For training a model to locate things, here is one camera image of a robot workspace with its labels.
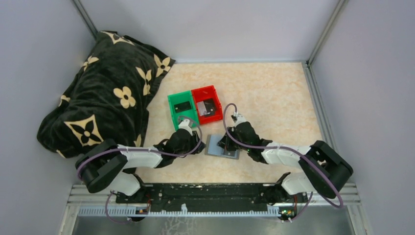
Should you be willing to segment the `grey leather card holder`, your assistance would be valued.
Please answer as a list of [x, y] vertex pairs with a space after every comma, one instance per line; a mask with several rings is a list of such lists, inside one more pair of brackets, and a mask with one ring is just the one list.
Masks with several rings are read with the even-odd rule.
[[208, 155], [208, 156], [214, 156], [214, 157], [220, 157], [220, 158], [225, 158], [223, 156], [224, 149], [222, 149], [221, 147], [219, 147], [217, 145], [217, 143], [220, 141], [220, 139], [222, 137], [223, 136], [218, 135], [218, 134], [208, 135], [208, 137], [207, 137], [207, 143], [206, 143], [206, 148], [205, 148], [205, 154], [206, 155]]

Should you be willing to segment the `dark credit card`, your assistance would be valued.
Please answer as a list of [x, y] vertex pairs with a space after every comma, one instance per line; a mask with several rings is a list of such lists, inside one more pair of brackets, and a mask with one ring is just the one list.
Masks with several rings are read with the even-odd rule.
[[210, 114], [206, 115], [206, 117], [214, 116], [217, 110], [214, 100], [210, 98], [210, 99], [204, 100], [204, 102], [206, 103], [206, 106], [209, 107], [210, 109]]
[[225, 158], [229, 158], [229, 159], [239, 159], [239, 151], [235, 150], [235, 151], [229, 151], [229, 150], [224, 150], [223, 152], [223, 156]]

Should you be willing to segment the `silver grey credit card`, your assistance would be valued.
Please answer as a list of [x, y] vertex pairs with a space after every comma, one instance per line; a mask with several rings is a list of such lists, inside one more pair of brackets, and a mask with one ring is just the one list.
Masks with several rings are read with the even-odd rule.
[[197, 108], [199, 112], [199, 116], [206, 116], [210, 114], [209, 107], [206, 106], [206, 103], [204, 101], [197, 102]]

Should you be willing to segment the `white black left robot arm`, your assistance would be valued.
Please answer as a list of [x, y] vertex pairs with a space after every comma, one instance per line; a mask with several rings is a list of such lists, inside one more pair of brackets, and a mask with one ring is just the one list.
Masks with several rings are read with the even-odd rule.
[[147, 148], [124, 146], [108, 139], [83, 155], [75, 167], [89, 193], [110, 189], [139, 203], [146, 198], [147, 190], [138, 175], [125, 170], [166, 167], [177, 158], [202, 152], [205, 146], [196, 131], [185, 129], [179, 129], [169, 139]]

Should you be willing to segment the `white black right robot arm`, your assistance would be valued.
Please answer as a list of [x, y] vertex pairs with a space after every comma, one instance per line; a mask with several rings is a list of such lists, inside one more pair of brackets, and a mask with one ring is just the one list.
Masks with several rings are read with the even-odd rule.
[[335, 199], [353, 175], [351, 165], [326, 142], [283, 145], [260, 138], [249, 122], [228, 127], [217, 145], [227, 151], [245, 150], [255, 162], [300, 169], [289, 173], [276, 187], [276, 197], [282, 202], [300, 192], [317, 192], [326, 199]]

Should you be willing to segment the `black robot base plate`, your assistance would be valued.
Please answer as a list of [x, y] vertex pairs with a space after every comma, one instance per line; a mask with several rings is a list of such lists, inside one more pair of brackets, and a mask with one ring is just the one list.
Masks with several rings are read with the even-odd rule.
[[305, 203], [302, 193], [289, 195], [282, 186], [264, 183], [145, 185], [137, 193], [116, 194], [119, 204], [150, 204], [151, 212], [178, 212], [186, 205], [189, 212], [265, 212], [268, 206]]

